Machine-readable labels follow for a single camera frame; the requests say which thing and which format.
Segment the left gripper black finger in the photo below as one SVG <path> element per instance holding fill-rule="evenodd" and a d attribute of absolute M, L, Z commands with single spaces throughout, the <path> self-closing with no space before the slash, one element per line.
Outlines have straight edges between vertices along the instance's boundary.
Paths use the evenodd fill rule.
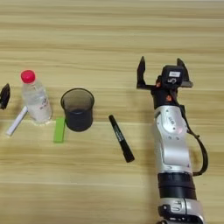
<path fill-rule="evenodd" d="M 6 109 L 9 99 L 11 97 L 11 88 L 6 84 L 0 92 L 0 109 Z"/>

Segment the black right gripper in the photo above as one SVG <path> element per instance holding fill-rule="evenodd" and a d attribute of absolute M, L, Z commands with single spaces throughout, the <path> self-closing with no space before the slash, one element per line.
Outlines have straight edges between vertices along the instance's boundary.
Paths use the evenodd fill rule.
<path fill-rule="evenodd" d="M 191 88 L 193 83 L 190 81 L 188 70 L 184 61 L 180 58 L 177 58 L 177 65 L 182 67 L 183 79 L 181 83 L 182 88 Z M 171 93 L 170 89 L 164 88 L 162 86 L 162 81 L 160 79 L 156 80 L 156 85 L 148 85 L 144 81 L 144 72 L 145 72 L 145 59 L 142 57 L 140 59 L 138 68 L 136 70 L 137 82 L 136 87 L 139 89 L 151 90 L 151 95 L 153 98 L 154 109 L 157 109 L 161 106 L 178 106 L 179 103 L 176 98 L 178 91 Z"/>

